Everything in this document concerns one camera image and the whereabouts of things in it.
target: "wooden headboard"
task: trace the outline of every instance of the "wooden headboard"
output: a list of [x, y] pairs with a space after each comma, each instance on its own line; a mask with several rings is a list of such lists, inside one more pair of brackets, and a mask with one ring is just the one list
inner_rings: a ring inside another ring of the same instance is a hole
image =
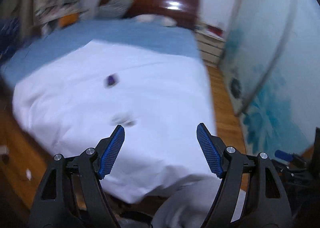
[[[100, 0], [99, 6], [109, 0]], [[157, 14], [172, 17], [177, 26], [194, 30], [200, 0], [134, 0], [124, 18], [142, 14]]]

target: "white bed sheet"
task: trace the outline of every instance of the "white bed sheet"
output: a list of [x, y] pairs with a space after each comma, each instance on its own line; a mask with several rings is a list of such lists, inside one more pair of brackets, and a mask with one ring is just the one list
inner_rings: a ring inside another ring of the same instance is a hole
[[[119, 83], [107, 88], [115, 73]], [[13, 113], [52, 155], [81, 154], [127, 117], [125, 141], [102, 188], [127, 203], [170, 196], [212, 177], [196, 138], [204, 122], [216, 135], [204, 65], [189, 57], [91, 41], [20, 81]]]

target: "orange box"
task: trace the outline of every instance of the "orange box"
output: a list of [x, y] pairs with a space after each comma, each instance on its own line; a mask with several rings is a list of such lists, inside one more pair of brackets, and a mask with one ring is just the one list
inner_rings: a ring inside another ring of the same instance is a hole
[[63, 16], [59, 18], [59, 27], [65, 27], [77, 22], [79, 18], [79, 13], [74, 13], [71, 15]]

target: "nightstand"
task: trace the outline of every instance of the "nightstand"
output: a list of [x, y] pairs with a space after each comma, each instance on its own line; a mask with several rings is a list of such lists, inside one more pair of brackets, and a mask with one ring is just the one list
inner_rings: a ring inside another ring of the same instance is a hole
[[204, 63], [217, 67], [225, 41], [210, 35], [205, 30], [196, 30], [196, 39]]

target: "person's leg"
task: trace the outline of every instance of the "person's leg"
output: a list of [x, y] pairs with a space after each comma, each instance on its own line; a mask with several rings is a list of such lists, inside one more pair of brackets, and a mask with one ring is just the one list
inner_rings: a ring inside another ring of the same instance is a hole
[[[220, 186], [220, 179], [210, 178], [183, 187], [158, 209], [153, 228], [200, 228]], [[245, 192], [240, 191], [232, 221], [240, 218]]]

